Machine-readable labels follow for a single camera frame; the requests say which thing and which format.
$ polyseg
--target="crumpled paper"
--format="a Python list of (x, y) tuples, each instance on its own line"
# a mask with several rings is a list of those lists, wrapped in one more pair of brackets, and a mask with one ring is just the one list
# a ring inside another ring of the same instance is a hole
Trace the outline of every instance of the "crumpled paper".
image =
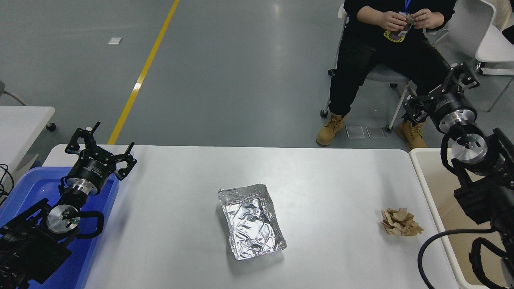
[(382, 210), (382, 226), (389, 235), (415, 236), (423, 231), (423, 228), (414, 221), (414, 215), (407, 212), (407, 208)]

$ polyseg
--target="yellow boot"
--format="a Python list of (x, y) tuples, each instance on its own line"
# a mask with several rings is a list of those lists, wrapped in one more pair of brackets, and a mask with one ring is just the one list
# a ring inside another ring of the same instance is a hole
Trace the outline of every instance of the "yellow boot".
[(423, 140), (423, 132), (421, 131), (421, 127), (426, 122), (419, 123), (415, 126), (412, 126), (410, 121), (402, 121), (400, 125), (396, 128), (396, 134), (405, 141), (407, 144), (407, 149), (411, 151), (411, 149), (417, 148), (426, 148), (427, 144)]
[(330, 113), (330, 119), (319, 131), (318, 136), (316, 137), (316, 143), (322, 147), (326, 147), (331, 144), (332, 141), (334, 141), (337, 132), (344, 127), (345, 118), (346, 116), (342, 117), (340, 115)]

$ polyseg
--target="lanyard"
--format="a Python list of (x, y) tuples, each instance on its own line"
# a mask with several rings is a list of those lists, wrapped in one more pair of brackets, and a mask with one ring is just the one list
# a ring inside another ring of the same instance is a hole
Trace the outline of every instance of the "lanyard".
[(404, 12), (407, 12), (407, 8), (409, 7), (410, 3), (411, 3), (411, 0), (405, 0), (405, 10), (404, 10)]

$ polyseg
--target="blue plastic container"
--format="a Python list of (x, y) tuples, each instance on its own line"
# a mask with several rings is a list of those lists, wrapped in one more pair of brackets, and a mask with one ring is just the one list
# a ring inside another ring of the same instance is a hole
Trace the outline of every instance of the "blue plastic container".
[[(50, 206), (59, 200), (57, 186), (61, 178), (71, 170), (69, 167), (38, 167), (29, 170), (16, 184), (11, 194), (0, 208), (0, 226), (28, 209), (43, 198)], [(82, 211), (101, 211), (107, 223), (114, 199), (118, 193), (118, 179), (111, 175), (98, 195), (89, 196)], [(96, 218), (82, 218), (79, 223), (81, 233), (91, 233), (96, 229)], [(71, 256), (44, 284), (30, 281), (30, 289), (82, 289), (86, 284), (95, 249), (102, 234), (93, 239), (75, 239), (69, 245)]]

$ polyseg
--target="gray floor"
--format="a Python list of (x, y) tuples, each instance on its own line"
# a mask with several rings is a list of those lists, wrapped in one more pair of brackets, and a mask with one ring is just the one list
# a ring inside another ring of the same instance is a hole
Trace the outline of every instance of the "gray floor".
[[(173, 1), (9, 1), (0, 10), (0, 80), (30, 105), (54, 106), (55, 132), (44, 130), (30, 153), (42, 159), (77, 127), (102, 125), (107, 143)], [(182, 0), (117, 144), (316, 148), (319, 111), (329, 87), (342, 28), (340, 0), (206, 2)], [(123, 37), (120, 45), (107, 45)], [(449, 62), (470, 61), (441, 52)], [(508, 77), (479, 76), (466, 96), (487, 133), (514, 139), (510, 88), (486, 112)], [(385, 125), (398, 98), (367, 81), (347, 125)], [(15, 105), (6, 97), (0, 105)], [(425, 140), (442, 135), (429, 124)], [(406, 149), (385, 139), (337, 137), (332, 148)]]

